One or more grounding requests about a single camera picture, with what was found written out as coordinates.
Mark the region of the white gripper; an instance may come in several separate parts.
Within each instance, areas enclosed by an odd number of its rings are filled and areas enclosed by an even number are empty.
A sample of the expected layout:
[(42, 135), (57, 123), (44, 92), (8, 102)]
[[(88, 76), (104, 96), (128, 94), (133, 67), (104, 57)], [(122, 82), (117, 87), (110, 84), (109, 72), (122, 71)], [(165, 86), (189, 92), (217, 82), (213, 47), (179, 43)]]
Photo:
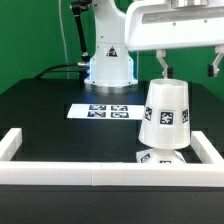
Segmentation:
[(130, 51), (157, 50), (164, 78), (173, 77), (173, 68), (159, 49), (216, 46), (217, 56), (207, 69), (215, 77), (224, 58), (224, 46), (219, 46), (224, 45), (224, 0), (196, 0), (195, 6), (180, 1), (134, 1), (126, 13), (125, 44)]

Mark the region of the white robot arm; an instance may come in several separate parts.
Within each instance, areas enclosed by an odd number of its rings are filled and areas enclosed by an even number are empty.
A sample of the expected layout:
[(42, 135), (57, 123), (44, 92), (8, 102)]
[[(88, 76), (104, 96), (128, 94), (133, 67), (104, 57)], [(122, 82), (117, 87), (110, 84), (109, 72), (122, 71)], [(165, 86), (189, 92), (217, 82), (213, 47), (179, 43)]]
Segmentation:
[(85, 83), (94, 87), (135, 85), (131, 51), (154, 50), (165, 78), (173, 69), (164, 61), (168, 49), (213, 46), (217, 57), (208, 74), (218, 74), (224, 58), (224, 0), (134, 0), (126, 12), (114, 0), (77, 0), (71, 4), (76, 20), (92, 9), (95, 18), (96, 50), (82, 58), (90, 67)]

